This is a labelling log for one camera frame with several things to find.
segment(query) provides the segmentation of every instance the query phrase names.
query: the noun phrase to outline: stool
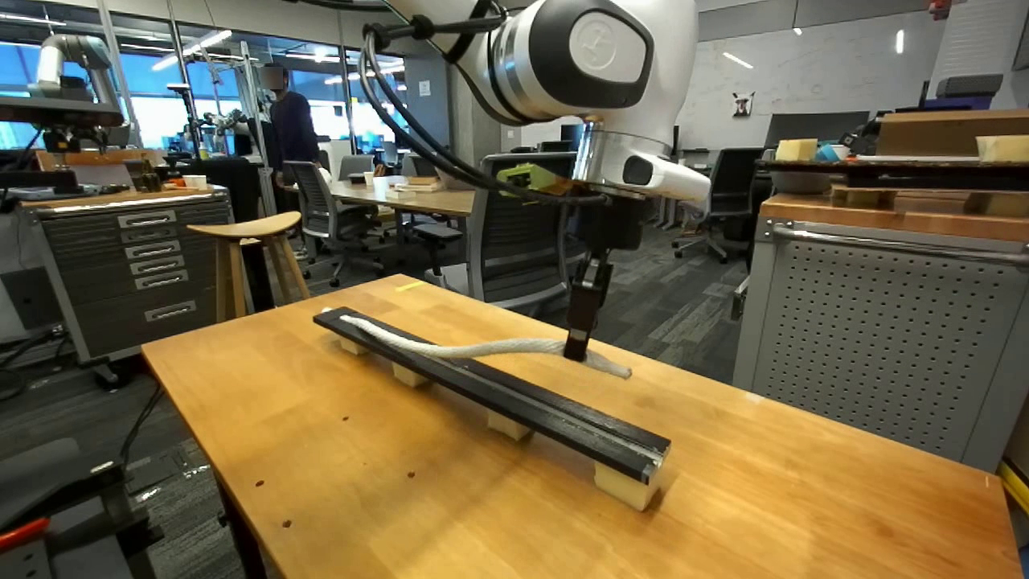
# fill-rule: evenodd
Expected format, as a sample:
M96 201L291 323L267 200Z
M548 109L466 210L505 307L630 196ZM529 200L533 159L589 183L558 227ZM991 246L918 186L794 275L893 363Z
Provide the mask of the stool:
M248 314L248 274L243 274L243 245L261 245L270 274L281 284L281 300L295 301L308 294L308 286L303 280L299 263L294 259L294 246L285 230L299 223L299 213L281 213L267 217L251 223L232 223L232 224L189 224L189 230L217 238L217 305L220 317L237 317Z

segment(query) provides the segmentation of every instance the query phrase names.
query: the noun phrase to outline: man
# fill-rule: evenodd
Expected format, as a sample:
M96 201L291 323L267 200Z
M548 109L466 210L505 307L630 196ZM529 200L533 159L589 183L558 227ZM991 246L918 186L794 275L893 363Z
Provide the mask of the man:
M291 90L291 71L277 61L263 63L263 87L277 95L270 105L267 159L273 168L277 204L295 210L295 193L284 173L285 159L318 159L318 136L313 105L303 94Z

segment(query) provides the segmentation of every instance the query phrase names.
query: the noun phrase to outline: box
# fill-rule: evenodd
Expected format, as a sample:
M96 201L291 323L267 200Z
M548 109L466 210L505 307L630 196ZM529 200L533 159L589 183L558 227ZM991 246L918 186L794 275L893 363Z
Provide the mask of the box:
M1029 136L1029 109L893 112L878 155L978 155L978 136Z

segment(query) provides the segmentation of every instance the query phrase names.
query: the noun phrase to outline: floor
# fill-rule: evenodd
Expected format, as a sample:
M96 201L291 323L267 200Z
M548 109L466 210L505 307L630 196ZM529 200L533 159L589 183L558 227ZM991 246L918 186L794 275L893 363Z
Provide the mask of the floor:
M673 230L651 227L639 250L611 257L615 284L596 334L729 379L740 334L740 320L729 317L729 293L744 280L744 263L714 259L699 238L686 238L679 259L673 241ZM328 293L332 257L318 257L308 270L313 293ZM407 259L403 270L422 274L426 263ZM364 280L373 280L373 274L349 270L341 286ZM540 317L563 323L563 313L545 313ZM34 367L21 368L30 390L12 399L0 394L0 456L52 436L76 436L86 458L104 464L119 453L135 413L154 392L145 374L121 390L104 390L90 368L76 368L62 349L54 344L31 349L27 361L34 361ZM132 442L128 491L164 531L164 540L148 550L154 574L242 574L230 527L220 520L217 476L166 403L154 406Z

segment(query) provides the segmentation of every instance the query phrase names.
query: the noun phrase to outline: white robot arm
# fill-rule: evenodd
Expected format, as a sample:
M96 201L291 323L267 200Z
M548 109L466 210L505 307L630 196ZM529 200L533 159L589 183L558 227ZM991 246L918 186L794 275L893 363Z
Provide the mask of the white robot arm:
M709 176L663 159L686 102L699 37L696 0L538 0L508 15L496 0L390 0L414 30L501 15L493 31L428 40L508 125L582 115L571 180L670 196L709 213Z

